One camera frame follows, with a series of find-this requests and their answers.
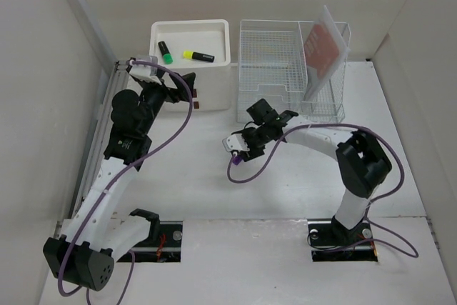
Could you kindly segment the clear mesh document pouch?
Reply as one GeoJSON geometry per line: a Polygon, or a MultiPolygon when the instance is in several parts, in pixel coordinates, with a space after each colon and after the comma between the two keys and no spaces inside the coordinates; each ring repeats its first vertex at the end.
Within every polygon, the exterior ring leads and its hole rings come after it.
{"type": "Polygon", "coordinates": [[[313,101],[350,51],[326,5],[303,43],[307,86],[304,101],[313,101]]]}

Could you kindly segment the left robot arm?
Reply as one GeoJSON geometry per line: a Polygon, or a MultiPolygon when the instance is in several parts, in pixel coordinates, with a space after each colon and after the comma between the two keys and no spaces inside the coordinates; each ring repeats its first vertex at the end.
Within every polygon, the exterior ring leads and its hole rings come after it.
{"type": "Polygon", "coordinates": [[[155,244],[160,235],[159,215],[134,209],[114,229],[109,222],[123,193],[143,162],[170,144],[178,130],[156,148],[149,131],[166,102],[193,104],[194,72],[180,75],[164,69],[174,82],[136,79],[142,91],[124,89],[111,100],[112,127],[99,171],[79,210],[58,238],[48,238],[44,257],[57,280],[59,293],[69,297],[80,289],[102,290],[115,263],[138,244],[155,244]]]}

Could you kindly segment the purple highlighter marker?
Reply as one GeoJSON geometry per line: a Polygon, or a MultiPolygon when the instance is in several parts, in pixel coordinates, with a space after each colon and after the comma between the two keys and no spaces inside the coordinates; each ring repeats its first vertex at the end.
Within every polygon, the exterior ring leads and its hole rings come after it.
{"type": "Polygon", "coordinates": [[[235,156],[232,159],[232,164],[238,166],[242,161],[243,159],[240,156],[235,156]]]}

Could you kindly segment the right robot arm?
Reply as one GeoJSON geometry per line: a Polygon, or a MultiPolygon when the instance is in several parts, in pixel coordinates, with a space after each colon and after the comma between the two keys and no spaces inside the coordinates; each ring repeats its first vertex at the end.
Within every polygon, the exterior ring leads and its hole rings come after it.
{"type": "Polygon", "coordinates": [[[336,246],[352,243],[374,191],[392,170],[378,138],[353,125],[313,123],[292,110],[277,112],[265,99],[247,112],[252,125],[232,133],[228,151],[247,162],[263,156],[266,145],[275,143],[305,148],[332,160],[344,193],[331,218],[331,235],[336,246]]]}

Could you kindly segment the yellow highlighter marker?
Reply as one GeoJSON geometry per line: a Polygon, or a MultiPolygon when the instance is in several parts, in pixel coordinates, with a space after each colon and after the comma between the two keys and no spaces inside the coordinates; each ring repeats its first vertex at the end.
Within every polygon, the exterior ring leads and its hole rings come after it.
{"type": "Polygon", "coordinates": [[[215,61],[215,56],[213,56],[213,55],[204,54],[204,53],[200,53],[197,51],[189,51],[189,50],[183,51],[183,58],[187,59],[187,60],[202,61],[202,62],[206,62],[206,63],[214,63],[214,61],[215,61]]]}

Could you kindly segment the green highlighter marker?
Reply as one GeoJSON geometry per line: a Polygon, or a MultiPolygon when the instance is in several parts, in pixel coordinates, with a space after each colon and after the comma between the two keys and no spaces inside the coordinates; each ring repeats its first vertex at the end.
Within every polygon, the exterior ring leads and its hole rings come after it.
{"type": "Polygon", "coordinates": [[[159,41],[158,42],[158,48],[159,51],[161,52],[162,58],[164,60],[165,64],[172,64],[174,62],[173,57],[169,51],[168,46],[164,41],[159,41]]]}

